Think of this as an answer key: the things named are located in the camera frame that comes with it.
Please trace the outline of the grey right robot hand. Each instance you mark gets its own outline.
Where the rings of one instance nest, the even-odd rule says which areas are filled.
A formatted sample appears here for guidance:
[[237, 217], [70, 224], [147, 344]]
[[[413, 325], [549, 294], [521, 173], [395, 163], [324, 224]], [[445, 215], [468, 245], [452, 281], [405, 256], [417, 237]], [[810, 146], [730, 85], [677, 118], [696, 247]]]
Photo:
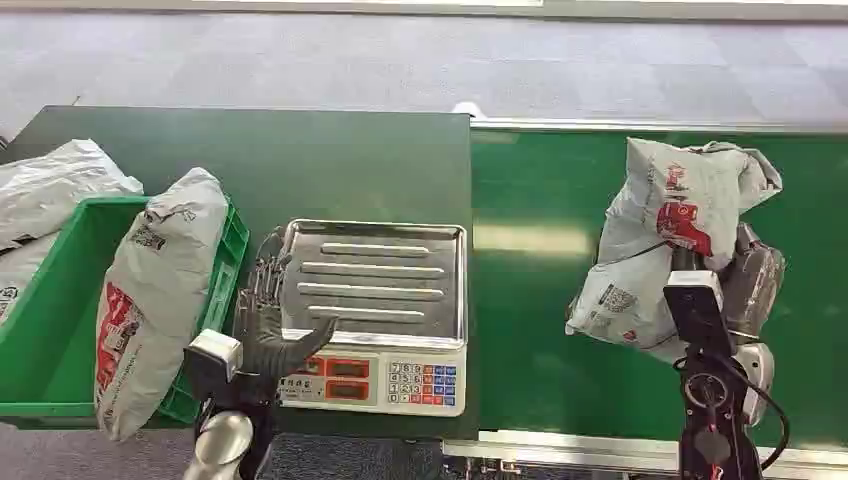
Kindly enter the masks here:
[[728, 356], [758, 343], [785, 267], [782, 253], [745, 222], [737, 225], [730, 263], [718, 272], [701, 254], [675, 247], [663, 294], [679, 338]]

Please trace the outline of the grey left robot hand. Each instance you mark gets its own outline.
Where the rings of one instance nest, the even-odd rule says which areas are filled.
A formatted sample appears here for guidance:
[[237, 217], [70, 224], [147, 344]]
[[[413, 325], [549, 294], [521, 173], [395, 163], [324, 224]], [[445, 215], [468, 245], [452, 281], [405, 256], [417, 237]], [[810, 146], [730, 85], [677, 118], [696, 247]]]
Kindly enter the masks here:
[[330, 342], [338, 321], [329, 317], [297, 341], [283, 338], [282, 280], [292, 260], [284, 244], [282, 226], [261, 242], [247, 284], [238, 292], [233, 320], [233, 333], [244, 351], [240, 373], [247, 377], [246, 388], [268, 401], [275, 398], [281, 379]]

